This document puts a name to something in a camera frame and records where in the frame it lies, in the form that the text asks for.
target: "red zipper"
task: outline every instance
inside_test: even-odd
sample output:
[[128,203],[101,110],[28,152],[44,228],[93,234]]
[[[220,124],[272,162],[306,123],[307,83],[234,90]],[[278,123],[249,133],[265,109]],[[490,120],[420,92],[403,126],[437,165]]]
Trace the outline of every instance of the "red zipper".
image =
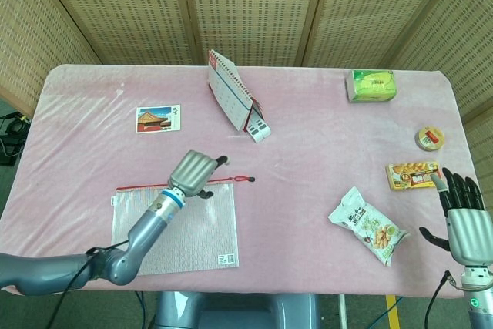
[[[220,183],[220,182],[226,182],[226,181],[236,181],[236,182],[250,181],[251,183],[253,183],[255,181],[255,178],[253,176],[239,175],[239,176],[235,176],[235,177],[225,177],[223,179],[209,180],[207,183],[208,184]],[[165,186],[168,186],[168,184],[121,186],[121,187],[116,188],[116,190],[118,191],[118,190],[128,190],[128,189],[135,189],[135,188],[152,188],[152,187],[156,187],[156,186],[160,186],[160,187],[164,188]]]

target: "green box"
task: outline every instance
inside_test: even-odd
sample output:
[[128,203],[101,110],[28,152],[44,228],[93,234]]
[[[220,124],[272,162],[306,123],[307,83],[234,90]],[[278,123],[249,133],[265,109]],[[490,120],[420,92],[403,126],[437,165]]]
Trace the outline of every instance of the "green box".
[[353,69],[346,78],[350,102],[386,102],[397,94],[392,71]]

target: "robotic hand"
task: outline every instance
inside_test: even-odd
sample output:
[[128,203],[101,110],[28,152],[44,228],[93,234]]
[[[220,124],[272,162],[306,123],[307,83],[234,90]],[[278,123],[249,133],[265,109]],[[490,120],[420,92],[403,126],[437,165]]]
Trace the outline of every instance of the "robotic hand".
[[85,254],[26,258],[0,253],[0,288],[13,285],[24,295],[78,289],[89,280],[105,279],[126,285],[135,279],[144,256],[162,231],[191,196],[209,198],[203,190],[226,156],[211,159],[190,150],[169,177],[169,187],[161,192],[128,233],[128,248],[119,243],[108,248],[92,248]]
[[493,264],[493,222],[474,180],[464,180],[446,168],[443,174],[448,186],[438,176],[431,177],[446,217],[448,240],[434,236],[425,227],[420,227],[420,231],[428,242],[450,252],[454,260],[465,266],[461,287],[450,273],[448,281],[455,289],[464,291],[472,328],[492,328],[493,274],[488,266]]

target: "gray floor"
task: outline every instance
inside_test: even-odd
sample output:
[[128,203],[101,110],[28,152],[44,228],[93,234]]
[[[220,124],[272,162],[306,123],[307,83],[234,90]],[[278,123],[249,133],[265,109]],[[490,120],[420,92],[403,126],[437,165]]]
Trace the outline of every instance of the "gray floor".
[[[12,110],[0,101],[0,116]],[[0,213],[8,199],[16,167],[0,167]],[[0,329],[44,327],[56,305],[57,297],[19,297],[0,291]],[[156,309],[156,294],[146,293],[148,315]],[[401,329],[423,327],[427,299],[404,298],[399,303]],[[364,329],[386,310],[382,296],[347,296],[349,328]],[[65,299],[54,328],[140,328],[142,313],[133,292],[72,292]],[[322,328],[339,328],[337,296],[320,296]],[[388,328],[382,320],[374,329]],[[470,324],[463,300],[437,300],[431,312],[430,329],[468,329]]]

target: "pink tablecloth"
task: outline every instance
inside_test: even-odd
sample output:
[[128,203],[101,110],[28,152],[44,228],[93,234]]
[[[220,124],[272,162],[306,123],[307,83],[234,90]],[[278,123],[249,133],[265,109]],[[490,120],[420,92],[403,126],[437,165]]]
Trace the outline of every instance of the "pink tablecloth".
[[[138,277],[89,289],[398,294],[430,297],[449,253],[418,232],[446,236],[433,189],[389,189],[388,163],[436,159],[475,177],[449,81],[440,72],[396,72],[391,102],[350,104],[341,69],[240,68],[263,105],[272,136],[238,133],[207,86],[206,67],[62,65],[46,79],[17,177],[0,220],[0,252],[83,253],[109,245],[110,197],[125,185],[164,183],[188,149],[226,154],[215,177],[235,185],[240,267]],[[179,132],[135,134],[137,106],[180,104]],[[426,124],[446,143],[414,143]],[[353,186],[411,232],[385,267],[327,215]],[[444,297],[460,294],[446,287]]]

